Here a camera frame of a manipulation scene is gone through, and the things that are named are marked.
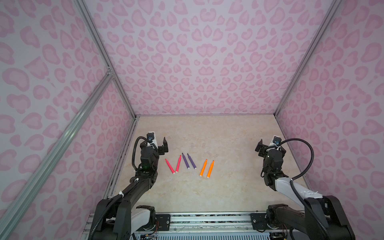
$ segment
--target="pen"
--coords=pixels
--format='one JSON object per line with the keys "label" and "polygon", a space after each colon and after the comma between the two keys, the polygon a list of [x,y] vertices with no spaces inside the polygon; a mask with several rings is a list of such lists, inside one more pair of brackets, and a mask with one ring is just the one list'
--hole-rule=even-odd
{"label": "pen", "polygon": [[197,167],[196,167],[195,163],[193,162],[191,156],[188,153],[187,153],[187,156],[188,156],[189,160],[191,161],[193,168],[196,169]]}
{"label": "pen", "polygon": [[215,160],[212,161],[211,166],[209,167],[207,178],[211,176],[212,168],[214,167]]}
{"label": "pen", "polygon": [[188,162],[187,162],[187,159],[186,159],[185,156],[184,156],[184,153],[181,153],[181,154],[183,155],[184,162],[185,162],[185,164],[187,165],[187,168],[189,169],[190,167],[189,167],[189,164],[188,164]]}
{"label": "pen", "polygon": [[172,166],[170,165],[167,159],[166,159],[166,162],[168,164],[169,169],[172,171],[172,174],[175,174],[175,170],[173,170]]}
{"label": "pen", "polygon": [[200,172],[200,177],[202,177],[202,176],[203,176],[203,174],[204,174],[204,170],[205,170],[205,166],[207,165],[207,161],[208,161],[208,159],[206,159],[206,160],[205,160],[205,163],[204,163],[203,169],[201,169],[201,172]]}
{"label": "pen", "polygon": [[176,172],[179,172],[180,162],[181,162],[181,155],[179,157],[179,161],[177,162]]}

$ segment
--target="wall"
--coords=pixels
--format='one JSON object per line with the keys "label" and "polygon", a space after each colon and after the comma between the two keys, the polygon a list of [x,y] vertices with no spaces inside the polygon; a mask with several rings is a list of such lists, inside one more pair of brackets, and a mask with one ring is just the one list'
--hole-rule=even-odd
{"label": "wall", "polygon": [[331,0],[86,0],[137,114],[273,113]]}
{"label": "wall", "polygon": [[11,239],[77,239],[102,198],[130,123],[110,83]]}
{"label": "wall", "polygon": [[[314,147],[311,187],[340,200],[357,239],[384,235],[383,18],[382,1],[345,1],[278,117]],[[291,147],[304,169],[308,148]]]}
{"label": "wall", "polygon": [[106,73],[71,0],[0,2],[0,217]]}

